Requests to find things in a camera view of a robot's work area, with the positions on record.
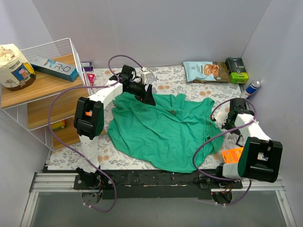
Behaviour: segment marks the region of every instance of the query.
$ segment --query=wall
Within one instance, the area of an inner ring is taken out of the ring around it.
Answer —
[[[52,41],[31,0],[0,0],[0,15],[0,44],[23,49]],[[34,172],[46,155],[41,142],[0,110],[0,226],[20,225]]]
[[[107,67],[115,54],[145,66],[241,56],[269,2],[33,0],[54,40],[71,38],[81,60],[97,67]]]
[[[283,144],[280,173],[297,226],[303,225],[303,2],[272,0],[243,60],[262,88],[252,97],[262,129]]]

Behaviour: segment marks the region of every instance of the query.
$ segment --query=wrinkled fabric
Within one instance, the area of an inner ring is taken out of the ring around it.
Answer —
[[[221,133],[210,120],[214,101],[186,101],[186,95],[153,94],[156,106],[135,100],[124,92],[113,102],[114,119],[108,134],[125,154],[151,162],[155,167],[177,173],[195,171],[192,157],[209,138]],[[196,156],[200,166],[207,155],[219,151],[223,136],[204,146]]]

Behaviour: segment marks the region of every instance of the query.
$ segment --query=shelf board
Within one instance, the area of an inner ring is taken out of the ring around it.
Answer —
[[[56,136],[67,145],[80,143],[77,130],[73,126],[74,120],[72,117],[66,119],[66,128],[55,131]],[[64,145],[53,137],[53,150],[64,148]]]
[[[77,101],[81,96],[85,98],[89,96],[86,89],[75,89],[61,95],[53,105],[51,122],[56,122],[74,116]],[[27,104],[29,130],[47,125],[48,110],[53,99],[54,96],[51,96]]]
[[[74,57],[72,54],[54,58],[54,60],[70,65],[75,65]],[[78,77],[74,82],[70,82],[36,71],[36,80],[32,85],[24,89],[18,91],[10,91],[2,86],[1,108],[8,108],[15,105],[28,103],[35,99],[51,96],[60,93],[67,88],[79,86],[82,84],[83,83],[80,77]]]

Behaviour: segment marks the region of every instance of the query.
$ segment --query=orange card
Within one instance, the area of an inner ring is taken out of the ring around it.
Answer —
[[[241,157],[243,148],[235,148],[222,151],[222,156],[225,163],[237,163]]]

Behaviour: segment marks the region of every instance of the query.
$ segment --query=floral pattern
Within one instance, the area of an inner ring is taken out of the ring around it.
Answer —
[[[150,67],[147,68],[152,72],[147,78],[148,83],[153,85],[153,93],[173,94],[184,93],[187,100],[202,101],[210,97],[215,101],[215,106],[219,103],[233,97],[239,97],[241,91],[237,84],[195,84],[187,83],[186,73],[183,66],[171,67]],[[101,86],[107,83],[112,76],[108,69],[94,69],[96,75],[95,86]],[[221,110],[229,111],[229,104],[222,105]],[[113,119],[113,103],[107,105],[104,110],[104,128],[108,131],[110,121]],[[224,143],[217,154],[209,155],[204,163],[200,166],[205,169],[214,169],[223,162],[221,151],[236,148],[237,135],[227,134],[224,136]],[[73,145],[74,148],[81,151],[80,144]],[[104,170],[135,170],[135,169],[156,169],[152,164],[141,161],[118,151],[111,142],[107,134],[100,135],[98,141],[98,160],[101,169]],[[79,155],[75,154],[68,148],[52,152],[48,170],[73,170],[81,163],[86,162]]]

